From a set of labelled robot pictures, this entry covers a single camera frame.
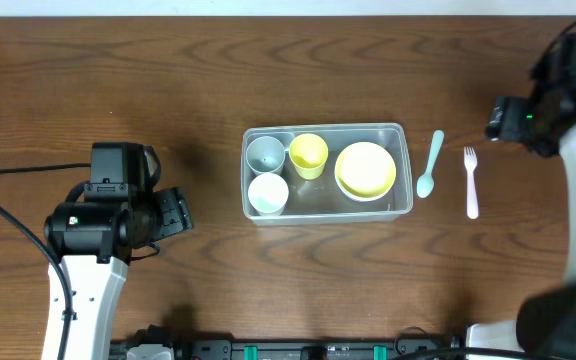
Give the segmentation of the yellow plastic cup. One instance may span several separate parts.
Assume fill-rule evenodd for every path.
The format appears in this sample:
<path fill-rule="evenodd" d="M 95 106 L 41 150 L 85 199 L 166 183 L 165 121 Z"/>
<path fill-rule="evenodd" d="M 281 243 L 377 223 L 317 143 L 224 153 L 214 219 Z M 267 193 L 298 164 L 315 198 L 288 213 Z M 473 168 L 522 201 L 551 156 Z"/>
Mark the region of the yellow plastic cup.
<path fill-rule="evenodd" d="M 298 175 L 305 180 L 314 180 L 323 173 L 329 150 L 322 137 L 306 133 L 291 142 L 288 153 Z"/>

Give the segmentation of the pink plastic fork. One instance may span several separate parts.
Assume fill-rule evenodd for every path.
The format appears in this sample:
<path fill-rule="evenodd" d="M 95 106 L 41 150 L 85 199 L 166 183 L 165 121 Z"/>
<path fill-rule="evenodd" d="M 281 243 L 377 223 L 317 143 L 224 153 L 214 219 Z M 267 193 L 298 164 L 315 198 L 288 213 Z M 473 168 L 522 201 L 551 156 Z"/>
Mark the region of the pink plastic fork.
<path fill-rule="evenodd" d="M 466 213 L 470 219 L 477 219 L 479 217 L 479 205 L 474 176 L 477 167 L 477 157 L 472 147 L 464 148 L 464 166 L 467 172 Z"/>

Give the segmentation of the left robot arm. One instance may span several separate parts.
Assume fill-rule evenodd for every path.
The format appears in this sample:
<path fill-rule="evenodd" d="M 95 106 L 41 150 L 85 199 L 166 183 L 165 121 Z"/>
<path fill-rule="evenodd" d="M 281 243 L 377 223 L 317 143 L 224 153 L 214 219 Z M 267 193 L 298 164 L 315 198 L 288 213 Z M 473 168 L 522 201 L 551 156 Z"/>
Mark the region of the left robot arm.
<path fill-rule="evenodd" d="M 42 356 L 106 359 L 133 251 L 192 229 L 180 188 L 157 190 L 160 161 L 150 146 L 93 145 L 90 179 L 49 215 L 44 235 L 56 255 Z"/>

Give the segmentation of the grey plastic bowl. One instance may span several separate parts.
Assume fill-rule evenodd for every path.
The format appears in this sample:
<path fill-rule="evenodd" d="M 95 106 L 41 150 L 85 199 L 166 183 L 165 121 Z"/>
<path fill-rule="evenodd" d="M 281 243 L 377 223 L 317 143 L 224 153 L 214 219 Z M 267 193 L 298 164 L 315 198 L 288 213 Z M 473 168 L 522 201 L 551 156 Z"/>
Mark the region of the grey plastic bowl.
<path fill-rule="evenodd" d="M 383 198 L 389 191 L 390 189 L 387 189 L 385 191 L 381 191 L 380 193 L 378 193 L 377 195 L 374 196 L 363 196 L 363 195 L 356 195 L 354 193 L 352 193 L 351 191 L 349 191 L 346 187 L 344 187 L 341 184 L 338 184 L 339 189 L 341 190 L 341 192 L 349 199 L 356 201 L 356 202 L 372 202 L 372 201 L 376 201 L 379 200 L 381 198 Z"/>

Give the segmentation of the cream white plastic cup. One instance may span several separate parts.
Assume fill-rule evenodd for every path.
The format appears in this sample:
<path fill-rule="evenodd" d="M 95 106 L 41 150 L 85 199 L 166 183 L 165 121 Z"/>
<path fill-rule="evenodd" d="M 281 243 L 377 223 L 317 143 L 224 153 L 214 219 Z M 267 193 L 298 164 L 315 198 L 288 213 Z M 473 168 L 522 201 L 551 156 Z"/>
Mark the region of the cream white plastic cup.
<path fill-rule="evenodd" d="M 289 198 L 286 181 L 274 173 L 255 177 L 247 191 L 248 200 L 260 216 L 280 215 Z"/>

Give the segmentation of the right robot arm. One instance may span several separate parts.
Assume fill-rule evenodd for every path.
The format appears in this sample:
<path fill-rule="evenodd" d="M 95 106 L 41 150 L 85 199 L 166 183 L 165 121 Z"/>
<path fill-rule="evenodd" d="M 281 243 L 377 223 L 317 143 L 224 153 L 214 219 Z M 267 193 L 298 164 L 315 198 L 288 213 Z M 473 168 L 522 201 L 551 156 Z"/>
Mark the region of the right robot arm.
<path fill-rule="evenodd" d="M 514 320 L 470 326 L 466 345 L 487 349 L 493 358 L 506 350 L 516 356 L 576 359 L 576 32 L 548 47 L 531 78 L 529 97 L 497 98 L 485 134 L 546 158 L 562 158 L 569 212 L 564 283 L 525 300 Z"/>

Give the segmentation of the yellow plastic bowl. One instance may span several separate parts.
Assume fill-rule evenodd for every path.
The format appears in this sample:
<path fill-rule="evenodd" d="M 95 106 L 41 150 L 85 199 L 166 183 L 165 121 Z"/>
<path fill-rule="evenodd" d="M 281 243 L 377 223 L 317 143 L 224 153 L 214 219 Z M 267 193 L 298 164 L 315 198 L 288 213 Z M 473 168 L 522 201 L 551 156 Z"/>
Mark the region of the yellow plastic bowl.
<path fill-rule="evenodd" d="M 385 148 L 372 142 L 356 142 L 339 153 L 334 177 L 337 185 L 343 185 L 356 195 L 374 196 L 391 190 L 397 167 Z"/>

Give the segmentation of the mint green plastic spoon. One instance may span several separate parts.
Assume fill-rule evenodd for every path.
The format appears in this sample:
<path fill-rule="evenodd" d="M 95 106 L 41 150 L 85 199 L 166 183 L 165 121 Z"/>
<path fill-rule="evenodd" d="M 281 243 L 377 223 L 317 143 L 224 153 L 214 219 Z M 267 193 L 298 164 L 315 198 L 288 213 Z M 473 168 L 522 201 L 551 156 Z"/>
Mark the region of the mint green plastic spoon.
<path fill-rule="evenodd" d="M 442 130 L 436 130 L 433 133 L 426 168 L 417 181 L 416 192 L 419 198 L 427 198 L 434 189 L 435 182 L 432 172 L 441 151 L 444 137 L 445 134 Z"/>

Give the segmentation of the grey plastic cup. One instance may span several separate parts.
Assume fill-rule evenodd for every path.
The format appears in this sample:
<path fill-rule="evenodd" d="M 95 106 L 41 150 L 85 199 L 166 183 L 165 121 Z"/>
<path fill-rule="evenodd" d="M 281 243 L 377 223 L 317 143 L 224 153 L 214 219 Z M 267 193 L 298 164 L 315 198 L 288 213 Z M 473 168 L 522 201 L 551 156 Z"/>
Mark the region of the grey plastic cup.
<path fill-rule="evenodd" d="M 283 143 L 272 136 L 253 140 L 246 149 L 246 162 L 255 175 L 273 173 L 280 175 L 285 162 Z"/>

